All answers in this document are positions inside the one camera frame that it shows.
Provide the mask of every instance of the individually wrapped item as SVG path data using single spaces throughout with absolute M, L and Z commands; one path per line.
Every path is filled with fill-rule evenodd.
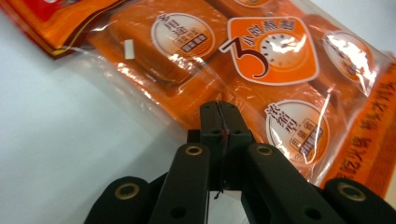
M 52 58 L 74 52 L 107 11 L 128 0 L 0 0 L 2 8 Z
M 392 63 L 305 1 L 141 0 L 88 42 L 186 130 L 205 102 L 237 105 L 314 184 Z

